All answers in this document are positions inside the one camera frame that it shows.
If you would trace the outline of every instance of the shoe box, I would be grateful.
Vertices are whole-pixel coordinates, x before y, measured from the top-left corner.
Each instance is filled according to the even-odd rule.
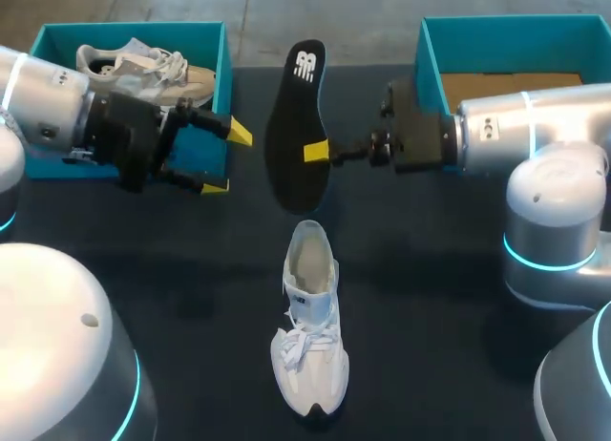
[[[223,23],[48,24],[40,30],[30,54],[74,69],[76,50],[81,45],[115,50],[132,37],[151,47],[180,52],[189,64],[214,70],[217,76],[212,111],[220,115],[230,113],[233,77]],[[176,168],[225,177],[226,142],[201,130],[180,130],[173,157]],[[26,173],[31,179],[111,179],[117,176],[115,167],[69,165],[61,159],[32,157],[27,159]]]
[[[590,14],[427,17],[415,58],[422,108],[611,81],[611,31]]]

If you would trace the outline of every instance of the gray floor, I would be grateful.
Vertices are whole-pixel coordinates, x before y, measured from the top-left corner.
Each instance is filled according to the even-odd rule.
[[[237,65],[280,65],[307,37],[332,64],[406,63],[423,16],[533,12],[611,19],[611,0],[0,0],[0,44],[27,51],[44,23],[222,20]]]

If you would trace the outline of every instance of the black tablecloth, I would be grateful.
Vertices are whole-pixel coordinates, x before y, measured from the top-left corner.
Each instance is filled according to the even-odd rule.
[[[321,111],[337,138],[377,121],[405,67],[330,68]],[[25,187],[15,237],[76,257],[100,279],[155,386],[159,441],[204,439],[538,439],[541,322],[505,303],[503,178],[397,177],[366,162],[332,172],[312,216],[340,263],[350,357],[346,407],[324,433],[292,417],[269,344],[299,218],[266,182],[263,135],[280,69],[237,69],[234,114],[255,136],[233,149],[231,191],[166,185],[141,196],[104,182]]]

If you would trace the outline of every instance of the sneaker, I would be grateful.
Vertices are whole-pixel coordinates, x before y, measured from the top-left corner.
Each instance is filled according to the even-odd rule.
[[[344,400],[349,361],[337,299],[339,266],[316,221],[295,228],[284,261],[288,331],[278,329],[271,362],[284,399],[303,417],[331,415]]]
[[[216,74],[190,66],[179,52],[150,48],[136,38],[119,50],[97,50],[82,45],[76,52],[76,68],[90,78],[92,91],[119,91],[173,107],[180,97],[199,107],[214,93]]]

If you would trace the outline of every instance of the shoelace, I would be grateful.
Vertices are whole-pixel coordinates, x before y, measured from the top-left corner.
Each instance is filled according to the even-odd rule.
[[[153,48],[153,51],[159,53],[159,58],[155,61],[157,65],[145,70],[144,73],[152,74],[167,68],[159,79],[158,84],[163,81],[181,81],[186,76],[189,63],[182,57],[182,54],[179,52],[167,52],[161,48]]]
[[[311,330],[306,330],[306,324],[296,323],[290,309],[285,313],[294,326],[294,329],[286,333],[281,343],[280,354],[286,368],[296,368],[309,350],[330,350],[331,345],[337,342],[339,336],[337,325],[329,326],[335,308],[332,304],[325,321]]]

